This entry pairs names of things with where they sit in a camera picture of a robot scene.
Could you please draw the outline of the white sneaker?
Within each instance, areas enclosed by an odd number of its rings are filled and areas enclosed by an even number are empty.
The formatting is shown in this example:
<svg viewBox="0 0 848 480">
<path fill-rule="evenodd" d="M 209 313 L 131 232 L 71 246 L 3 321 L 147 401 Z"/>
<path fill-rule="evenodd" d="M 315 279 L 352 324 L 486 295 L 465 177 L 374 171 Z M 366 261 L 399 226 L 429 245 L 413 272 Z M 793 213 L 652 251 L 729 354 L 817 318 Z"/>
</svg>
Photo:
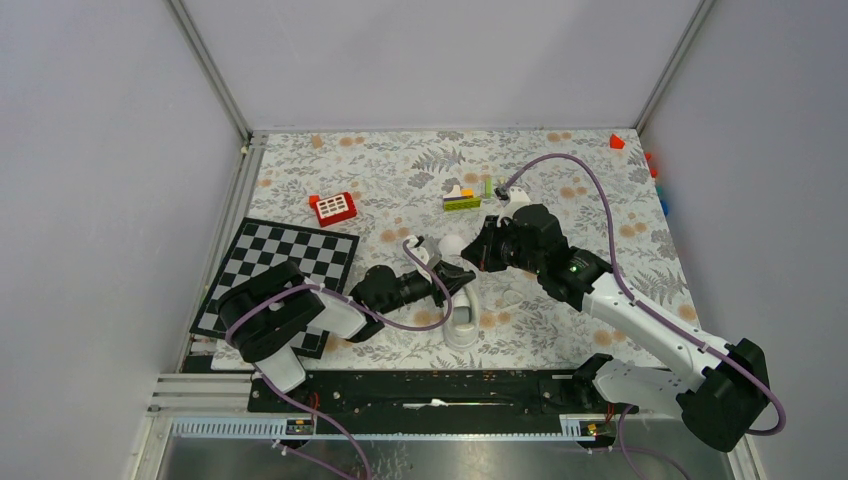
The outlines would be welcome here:
<svg viewBox="0 0 848 480">
<path fill-rule="evenodd" d="M 443 256 L 458 257 L 467 245 L 460 236 L 450 234 L 438 242 L 438 249 Z M 471 284 L 463 286 L 452 295 L 452 305 L 452 314 L 442 325 L 445 344 L 452 350 L 469 350 L 478 341 L 482 319 L 482 308 L 475 288 Z"/>
</svg>

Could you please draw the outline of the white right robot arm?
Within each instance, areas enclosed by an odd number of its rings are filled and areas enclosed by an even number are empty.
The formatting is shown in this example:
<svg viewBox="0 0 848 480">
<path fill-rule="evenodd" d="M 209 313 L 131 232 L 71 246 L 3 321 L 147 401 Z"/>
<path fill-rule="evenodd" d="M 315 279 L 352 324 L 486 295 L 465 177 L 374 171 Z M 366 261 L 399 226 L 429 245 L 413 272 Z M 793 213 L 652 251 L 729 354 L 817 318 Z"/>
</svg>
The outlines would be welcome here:
<svg viewBox="0 0 848 480">
<path fill-rule="evenodd" d="M 540 204 L 488 216 L 461 256 L 482 272 L 533 273 L 553 299 L 622 331 L 664 365 L 628 366 L 596 354 L 581 367 L 575 402 L 597 412 L 629 404 L 680 419 L 707 446 L 733 450 L 770 400 L 766 356 L 744 338 L 730 343 L 679 319 L 617 278 L 598 255 L 572 246 Z"/>
</svg>

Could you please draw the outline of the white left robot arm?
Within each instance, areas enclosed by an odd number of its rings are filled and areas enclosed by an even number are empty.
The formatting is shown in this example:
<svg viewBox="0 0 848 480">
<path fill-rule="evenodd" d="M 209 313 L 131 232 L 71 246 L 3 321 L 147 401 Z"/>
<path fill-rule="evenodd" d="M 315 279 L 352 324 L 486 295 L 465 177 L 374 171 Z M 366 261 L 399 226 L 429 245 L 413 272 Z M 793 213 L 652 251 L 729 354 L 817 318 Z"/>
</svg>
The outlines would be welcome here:
<svg viewBox="0 0 848 480">
<path fill-rule="evenodd" d="M 368 340 L 385 326 L 380 315 L 425 298 L 453 313 L 454 297 L 475 279 L 475 273 L 445 261 L 400 276 L 377 265 L 342 295 L 285 261 L 224 293 L 216 309 L 225 341 L 271 382 L 272 398 L 282 408 L 296 411 L 309 401 L 311 387 L 293 343 L 308 328 L 353 343 Z"/>
</svg>

